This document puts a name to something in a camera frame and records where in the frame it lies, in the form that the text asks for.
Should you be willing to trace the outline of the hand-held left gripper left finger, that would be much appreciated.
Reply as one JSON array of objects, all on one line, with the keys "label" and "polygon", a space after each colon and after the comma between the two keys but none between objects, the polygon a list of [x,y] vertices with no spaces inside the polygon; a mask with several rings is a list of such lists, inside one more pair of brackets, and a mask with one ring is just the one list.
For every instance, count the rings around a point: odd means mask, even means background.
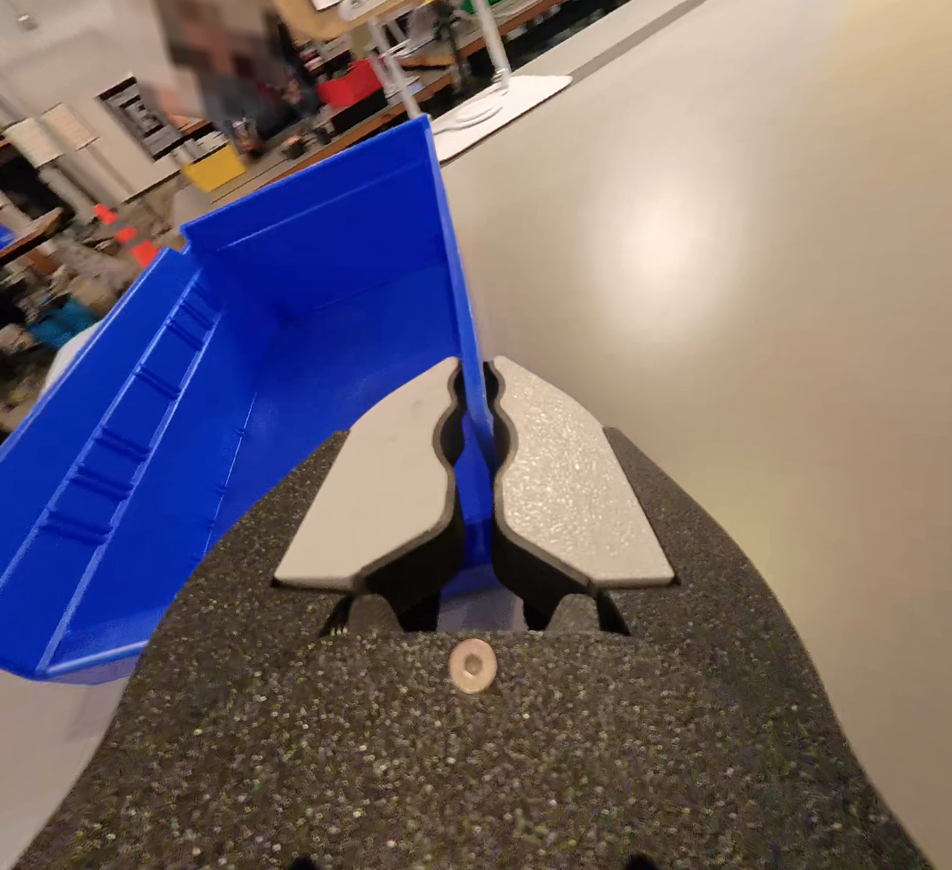
[{"label": "hand-held left gripper left finger", "polygon": [[455,465],[465,444],[462,366],[448,357],[395,389],[351,427],[276,568],[287,587],[437,595],[466,546]]}]

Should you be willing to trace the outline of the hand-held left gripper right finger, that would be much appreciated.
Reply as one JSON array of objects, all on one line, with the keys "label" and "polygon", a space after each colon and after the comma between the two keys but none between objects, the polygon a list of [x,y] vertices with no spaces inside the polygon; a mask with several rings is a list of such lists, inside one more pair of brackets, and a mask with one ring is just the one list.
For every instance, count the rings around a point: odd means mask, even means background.
[{"label": "hand-held left gripper right finger", "polygon": [[500,582],[525,601],[673,584],[675,569],[595,416],[506,356],[484,368],[499,455]]}]

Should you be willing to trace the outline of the blue plastic bin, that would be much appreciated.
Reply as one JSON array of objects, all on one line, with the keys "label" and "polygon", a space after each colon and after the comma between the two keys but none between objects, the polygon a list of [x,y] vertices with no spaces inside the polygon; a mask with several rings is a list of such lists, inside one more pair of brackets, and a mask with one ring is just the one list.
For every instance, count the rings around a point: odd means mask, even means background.
[{"label": "blue plastic bin", "polygon": [[490,415],[418,118],[184,226],[2,447],[1,666],[128,674],[190,574],[375,402],[447,357],[468,412],[449,592],[490,577]]}]

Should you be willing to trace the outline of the teal plastic crate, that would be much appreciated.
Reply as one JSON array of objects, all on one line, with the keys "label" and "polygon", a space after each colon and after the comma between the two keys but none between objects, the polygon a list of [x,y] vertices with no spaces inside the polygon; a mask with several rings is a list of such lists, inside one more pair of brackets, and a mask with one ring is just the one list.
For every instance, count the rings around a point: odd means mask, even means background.
[{"label": "teal plastic crate", "polygon": [[38,343],[58,351],[83,331],[93,328],[98,320],[95,313],[75,297],[62,295],[54,299],[27,330]]}]

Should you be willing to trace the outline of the small yellow box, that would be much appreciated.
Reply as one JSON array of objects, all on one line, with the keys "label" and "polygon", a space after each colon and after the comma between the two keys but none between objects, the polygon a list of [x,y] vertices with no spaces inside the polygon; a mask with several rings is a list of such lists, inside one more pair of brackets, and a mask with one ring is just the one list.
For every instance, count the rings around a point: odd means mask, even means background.
[{"label": "small yellow box", "polygon": [[230,141],[181,167],[188,182],[206,194],[238,179],[244,172],[242,155]]}]

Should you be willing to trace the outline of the red plastic bin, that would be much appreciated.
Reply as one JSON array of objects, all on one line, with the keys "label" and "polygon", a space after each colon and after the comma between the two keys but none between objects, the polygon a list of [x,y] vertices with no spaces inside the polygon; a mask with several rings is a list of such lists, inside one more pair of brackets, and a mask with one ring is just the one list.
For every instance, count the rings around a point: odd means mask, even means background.
[{"label": "red plastic bin", "polygon": [[322,104],[341,111],[383,91],[384,86],[375,69],[373,58],[352,61],[342,76],[326,79],[316,85],[316,92]]}]

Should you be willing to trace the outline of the white document stand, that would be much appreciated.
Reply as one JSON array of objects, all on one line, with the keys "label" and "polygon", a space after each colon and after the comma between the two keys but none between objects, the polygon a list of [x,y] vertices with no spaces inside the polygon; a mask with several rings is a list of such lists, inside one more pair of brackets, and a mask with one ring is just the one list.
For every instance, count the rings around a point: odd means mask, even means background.
[{"label": "white document stand", "polygon": [[[360,28],[367,28],[375,55],[375,67],[382,64],[387,74],[385,89],[397,92],[406,115],[422,116],[420,106],[400,65],[400,44],[392,45],[385,25],[402,13],[422,4],[422,0],[387,0],[351,18],[343,16],[344,5],[323,10],[311,0],[272,0],[279,16],[293,32],[316,42],[350,39]],[[482,139],[514,122],[552,96],[568,88],[571,78],[556,76],[516,76],[509,66],[502,35],[486,0],[471,0],[482,31],[484,44],[494,67],[492,85],[450,113],[439,117],[431,127],[440,163],[474,147]]]}]

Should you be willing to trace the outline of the black white marker board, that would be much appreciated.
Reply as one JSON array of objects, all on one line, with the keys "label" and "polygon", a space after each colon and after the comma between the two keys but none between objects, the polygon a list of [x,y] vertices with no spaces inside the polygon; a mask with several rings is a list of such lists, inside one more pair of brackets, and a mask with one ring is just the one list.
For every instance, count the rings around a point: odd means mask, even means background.
[{"label": "black white marker board", "polygon": [[154,162],[184,145],[181,131],[148,105],[132,75],[99,92],[96,98]]}]

